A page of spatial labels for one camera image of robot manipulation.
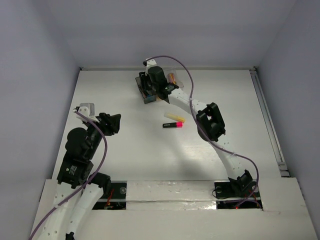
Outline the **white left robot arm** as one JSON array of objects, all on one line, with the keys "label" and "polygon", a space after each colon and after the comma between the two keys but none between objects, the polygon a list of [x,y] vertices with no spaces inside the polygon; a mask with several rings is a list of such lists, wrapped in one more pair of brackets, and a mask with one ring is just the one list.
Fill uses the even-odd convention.
[{"label": "white left robot arm", "polygon": [[108,149],[95,171],[92,159],[100,143],[107,145],[106,137],[119,132],[121,115],[95,115],[91,102],[81,103],[73,112],[86,128],[74,128],[67,135],[52,208],[31,232],[31,240],[77,240],[98,199],[113,194],[110,176],[99,172]]}]

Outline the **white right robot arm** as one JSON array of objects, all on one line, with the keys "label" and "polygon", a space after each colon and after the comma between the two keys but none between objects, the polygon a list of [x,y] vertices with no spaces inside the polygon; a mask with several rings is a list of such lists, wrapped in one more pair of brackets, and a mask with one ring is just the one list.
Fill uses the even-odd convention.
[{"label": "white right robot arm", "polygon": [[169,82],[164,70],[149,66],[139,73],[140,87],[146,95],[155,95],[161,100],[190,114],[196,124],[199,136],[209,143],[221,160],[228,177],[227,193],[222,190],[222,198],[250,199],[258,188],[259,170],[250,158],[224,147],[226,125],[218,105],[207,104],[193,98],[193,91],[187,94],[177,84]]}]

